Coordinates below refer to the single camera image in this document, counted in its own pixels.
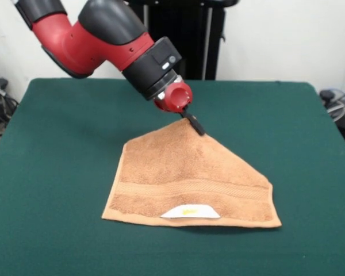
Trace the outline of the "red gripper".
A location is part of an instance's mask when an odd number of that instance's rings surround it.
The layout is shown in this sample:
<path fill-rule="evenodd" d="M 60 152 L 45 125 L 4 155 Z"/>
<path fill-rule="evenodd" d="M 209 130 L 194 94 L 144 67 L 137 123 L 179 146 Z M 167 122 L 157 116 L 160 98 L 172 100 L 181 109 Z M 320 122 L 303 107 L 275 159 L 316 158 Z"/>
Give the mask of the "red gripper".
<path fill-rule="evenodd" d="M 203 126 L 188 112 L 188 105 L 193 101 L 193 92 L 190 86 L 182 82 L 174 82 L 166 87 L 155 99 L 155 105 L 162 111 L 179 113 L 189 121 L 193 129 L 200 135 L 205 134 Z"/>

